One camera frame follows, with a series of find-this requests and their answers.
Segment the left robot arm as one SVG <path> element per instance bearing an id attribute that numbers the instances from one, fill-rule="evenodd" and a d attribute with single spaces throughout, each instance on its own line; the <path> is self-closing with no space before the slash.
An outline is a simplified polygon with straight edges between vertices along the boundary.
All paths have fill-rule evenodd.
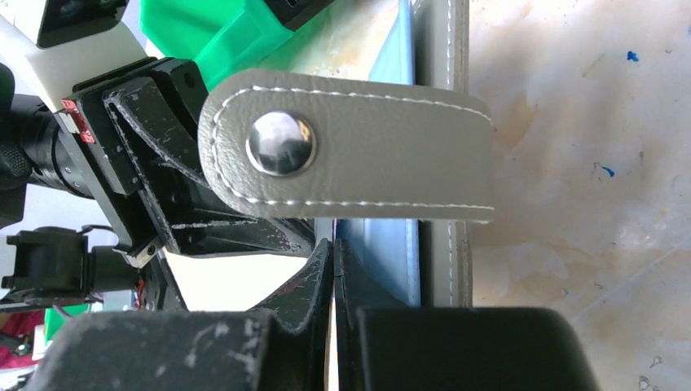
<path id="1" fill-rule="evenodd" d="M 208 92 L 185 59 L 146 58 L 75 85 L 53 113 L 17 94 L 1 70 L 1 224 L 24 217 L 30 184 L 94 200 L 117 237 L 89 245 L 89 228 L 45 226 L 1 242 L 4 312 L 95 302 L 132 289 L 163 307 L 162 251 L 187 257 L 305 257 L 311 223 L 250 217 L 225 205 L 202 173 L 196 135 Z"/>

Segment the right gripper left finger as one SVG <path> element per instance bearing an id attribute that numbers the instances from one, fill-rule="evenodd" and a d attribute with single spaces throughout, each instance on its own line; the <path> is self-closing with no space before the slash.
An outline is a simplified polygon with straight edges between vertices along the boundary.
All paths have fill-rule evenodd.
<path id="1" fill-rule="evenodd" d="M 333 245 L 322 239 L 306 264 L 251 310 L 260 325 L 254 390 L 324 390 L 333 286 Z"/>

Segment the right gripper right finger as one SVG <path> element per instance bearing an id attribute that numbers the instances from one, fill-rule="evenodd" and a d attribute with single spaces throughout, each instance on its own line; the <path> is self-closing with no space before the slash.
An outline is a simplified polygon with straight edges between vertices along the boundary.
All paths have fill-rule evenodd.
<path id="1" fill-rule="evenodd" d="M 336 239 L 333 251 L 339 389 L 363 390 L 363 354 L 356 310 L 361 307 L 406 308 L 407 304 L 365 270 L 349 241 Z"/>

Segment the green plastic bin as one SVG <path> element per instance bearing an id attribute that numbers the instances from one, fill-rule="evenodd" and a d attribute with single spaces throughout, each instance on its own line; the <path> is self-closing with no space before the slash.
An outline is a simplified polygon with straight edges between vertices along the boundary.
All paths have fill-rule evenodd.
<path id="1" fill-rule="evenodd" d="M 207 90 L 291 39 L 264 0 L 143 0 L 140 28 L 165 56 L 191 59 Z"/>

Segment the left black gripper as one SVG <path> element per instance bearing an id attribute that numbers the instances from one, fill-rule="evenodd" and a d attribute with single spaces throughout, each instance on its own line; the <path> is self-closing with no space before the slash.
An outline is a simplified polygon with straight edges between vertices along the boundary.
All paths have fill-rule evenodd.
<path id="1" fill-rule="evenodd" d="M 315 247 L 301 219 L 211 220 L 211 192 L 196 127 L 208 91 L 185 59 L 147 58 L 82 82 L 54 114 L 17 94 L 1 69 L 1 213 L 18 222 L 13 191 L 29 184 L 94 200 L 120 252 L 165 248 L 186 257 L 274 254 L 307 257 Z"/>

